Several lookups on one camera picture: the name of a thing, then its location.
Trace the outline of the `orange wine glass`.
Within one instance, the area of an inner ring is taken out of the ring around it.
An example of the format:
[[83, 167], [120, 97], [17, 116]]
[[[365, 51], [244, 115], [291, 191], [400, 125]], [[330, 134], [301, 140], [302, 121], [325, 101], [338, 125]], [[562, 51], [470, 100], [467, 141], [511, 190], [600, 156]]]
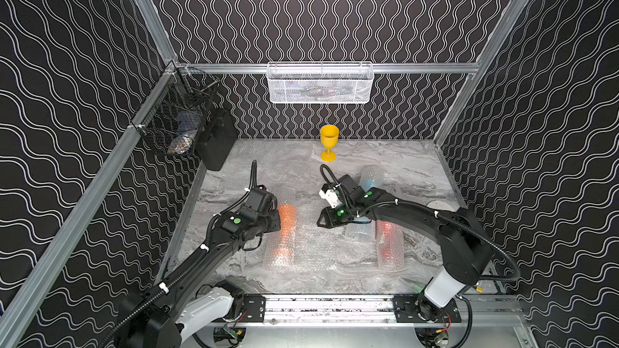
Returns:
[[335, 268], [337, 235], [318, 227], [318, 209], [278, 207], [280, 230], [266, 238], [263, 268], [276, 272], [320, 272]]

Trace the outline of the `yellow wine glass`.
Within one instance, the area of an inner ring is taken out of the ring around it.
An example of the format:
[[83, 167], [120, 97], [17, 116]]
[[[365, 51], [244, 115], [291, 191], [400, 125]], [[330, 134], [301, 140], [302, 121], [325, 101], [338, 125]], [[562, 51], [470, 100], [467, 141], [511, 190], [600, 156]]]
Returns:
[[320, 130], [320, 140], [325, 150], [321, 153], [321, 159], [327, 163], [336, 160], [337, 156], [333, 148], [339, 141], [339, 129], [335, 125], [325, 125]]

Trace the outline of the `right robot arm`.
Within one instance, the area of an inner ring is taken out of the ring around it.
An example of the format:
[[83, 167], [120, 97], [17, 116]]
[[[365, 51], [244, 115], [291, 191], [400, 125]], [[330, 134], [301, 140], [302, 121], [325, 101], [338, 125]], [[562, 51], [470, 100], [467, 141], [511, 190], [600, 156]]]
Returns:
[[420, 322], [436, 322], [459, 316], [455, 298], [481, 281], [516, 282], [521, 270], [515, 260], [485, 233], [472, 211], [432, 209], [413, 201], [396, 198], [381, 188], [361, 187], [351, 193], [324, 185], [319, 196], [328, 203], [317, 225], [331, 229], [359, 224], [361, 218], [388, 222], [412, 230], [437, 243], [443, 267], [425, 288], [401, 306], [397, 316]]

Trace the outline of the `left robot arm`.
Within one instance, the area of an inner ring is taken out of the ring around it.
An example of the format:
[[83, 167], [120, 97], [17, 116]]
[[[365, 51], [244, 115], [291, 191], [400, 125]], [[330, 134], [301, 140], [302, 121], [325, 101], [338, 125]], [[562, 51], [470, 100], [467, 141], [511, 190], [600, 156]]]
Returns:
[[145, 293], [129, 293], [99, 346], [180, 347], [193, 334], [182, 320], [203, 281], [254, 238], [280, 230], [277, 198], [263, 185], [245, 193], [238, 209], [216, 214], [198, 248]]

